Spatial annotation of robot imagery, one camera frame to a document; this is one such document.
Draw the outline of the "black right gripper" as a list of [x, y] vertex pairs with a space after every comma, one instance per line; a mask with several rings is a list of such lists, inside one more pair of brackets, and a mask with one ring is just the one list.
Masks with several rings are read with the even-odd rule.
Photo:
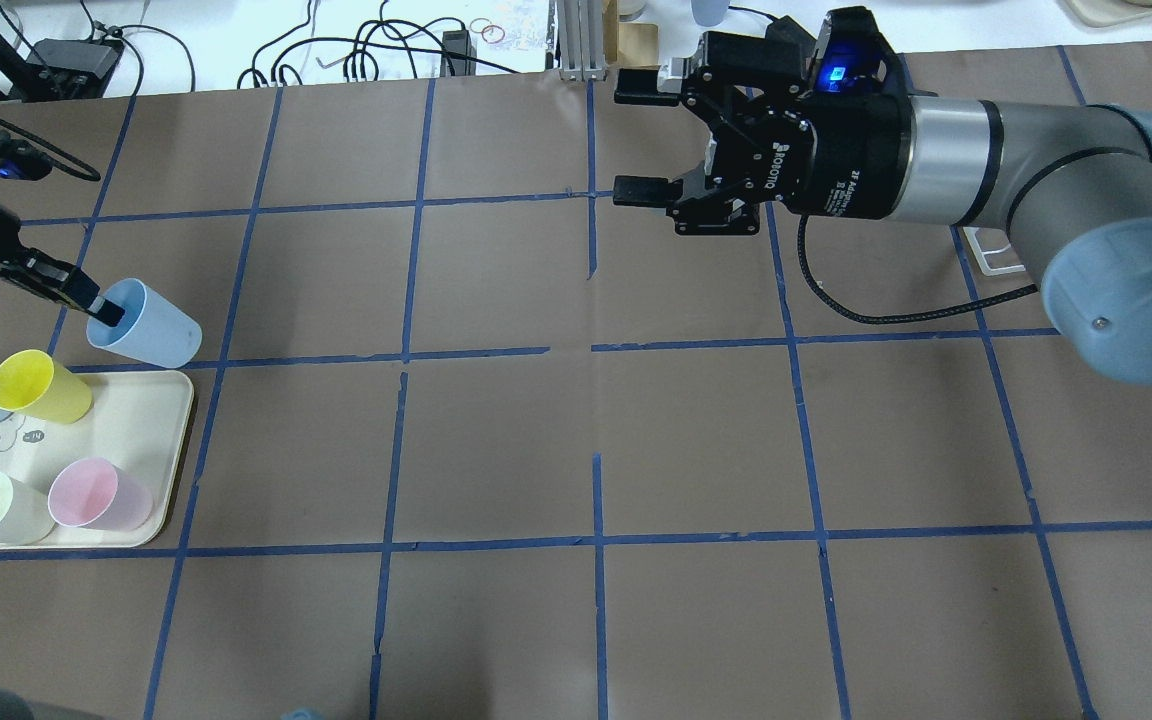
[[704, 33], [670, 68], [617, 70], [614, 104], [681, 105], [708, 128], [707, 156], [685, 176], [614, 179], [614, 205], [670, 209], [681, 234], [758, 232], [764, 202], [888, 217], [914, 147], [899, 56], [864, 6], [828, 12], [818, 35], [788, 17], [760, 37]]

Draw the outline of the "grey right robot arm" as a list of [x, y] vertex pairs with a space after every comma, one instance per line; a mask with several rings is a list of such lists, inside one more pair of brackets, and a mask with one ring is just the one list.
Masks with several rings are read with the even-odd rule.
[[55, 103], [92, 191], [26, 223], [91, 232], [200, 323], [184, 364], [366, 363], [786, 344], [771, 206], [824, 232], [1005, 232], [1053, 331], [1152, 384], [1152, 115], [932, 94], [790, 94], [652, 71]]

